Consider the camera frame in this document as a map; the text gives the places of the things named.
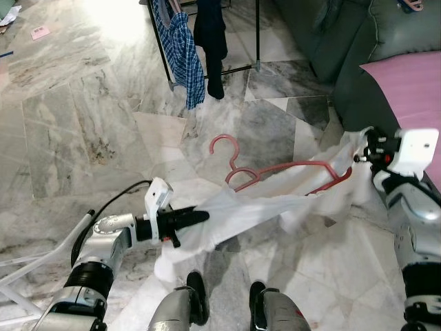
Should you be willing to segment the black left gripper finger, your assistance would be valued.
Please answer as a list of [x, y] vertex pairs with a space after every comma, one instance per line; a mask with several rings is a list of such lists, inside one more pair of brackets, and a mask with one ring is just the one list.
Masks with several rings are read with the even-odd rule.
[[210, 218], [207, 211], [188, 209], [179, 217], [179, 229], [185, 229], [198, 223], [204, 223]]

